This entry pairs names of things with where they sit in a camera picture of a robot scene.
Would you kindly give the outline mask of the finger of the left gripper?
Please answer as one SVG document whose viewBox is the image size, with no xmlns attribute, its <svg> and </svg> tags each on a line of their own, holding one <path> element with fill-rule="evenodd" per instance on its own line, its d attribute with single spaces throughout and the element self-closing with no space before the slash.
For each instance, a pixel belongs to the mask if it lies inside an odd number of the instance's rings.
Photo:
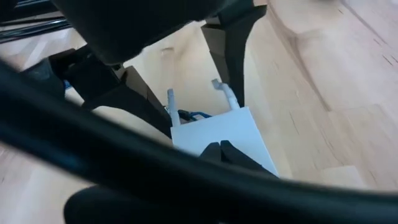
<svg viewBox="0 0 398 224">
<path fill-rule="evenodd" d="M 230 5 L 201 27 L 221 81 L 229 85 L 241 107 L 245 106 L 246 42 L 254 24 L 266 11 L 266 5 Z"/>
<path fill-rule="evenodd" d="M 93 110 L 100 106 L 117 108 L 137 116 L 171 137 L 171 118 L 162 103 L 134 67 L 128 67 L 120 82 L 104 93 L 86 100 L 82 107 Z"/>
</svg>

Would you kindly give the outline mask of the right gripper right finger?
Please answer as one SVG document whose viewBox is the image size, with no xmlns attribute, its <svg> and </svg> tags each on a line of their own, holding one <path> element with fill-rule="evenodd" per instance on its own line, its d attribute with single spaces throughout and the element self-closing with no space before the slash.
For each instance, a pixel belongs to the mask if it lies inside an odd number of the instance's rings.
<svg viewBox="0 0 398 224">
<path fill-rule="evenodd" d="M 234 147 L 229 141 L 221 141 L 221 161 L 234 166 L 240 166 L 245 169 L 255 170 L 258 172 L 263 172 L 267 175 L 276 177 L 273 173 L 269 172 L 267 169 L 263 168 L 255 160 L 251 159 L 249 156 L 245 155 L 239 149 Z"/>
</svg>

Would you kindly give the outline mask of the black aluminium rig frame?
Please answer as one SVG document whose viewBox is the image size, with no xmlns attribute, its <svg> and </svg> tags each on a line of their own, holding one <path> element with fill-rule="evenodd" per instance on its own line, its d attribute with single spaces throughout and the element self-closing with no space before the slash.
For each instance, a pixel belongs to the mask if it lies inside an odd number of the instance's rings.
<svg viewBox="0 0 398 224">
<path fill-rule="evenodd" d="M 41 17 L 58 12 L 51 0 L 0 0 L 0 44 L 27 39 L 72 27 L 63 16 Z"/>
</svg>

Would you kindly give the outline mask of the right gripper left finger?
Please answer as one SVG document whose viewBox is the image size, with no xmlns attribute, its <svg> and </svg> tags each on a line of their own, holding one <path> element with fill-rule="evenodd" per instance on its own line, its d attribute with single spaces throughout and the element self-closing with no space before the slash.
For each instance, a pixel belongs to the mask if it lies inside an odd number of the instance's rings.
<svg viewBox="0 0 398 224">
<path fill-rule="evenodd" d="M 212 142 L 200 154 L 200 158 L 206 161 L 221 162 L 221 146 L 218 142 Z"/>
</svg>

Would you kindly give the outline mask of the white duct cover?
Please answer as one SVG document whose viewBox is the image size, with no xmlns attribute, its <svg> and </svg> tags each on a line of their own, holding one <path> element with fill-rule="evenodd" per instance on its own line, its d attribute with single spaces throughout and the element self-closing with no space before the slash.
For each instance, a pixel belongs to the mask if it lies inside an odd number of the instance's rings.
<svg viewBox="0 0 398 224">
<path fill-rule="evenodd" d="M 279 175 L 248 107 L 173 126 L 171 134 L 175 147 L 197 157 L 209 144 L 229 141 L 265 170 Z"/>
</svg>

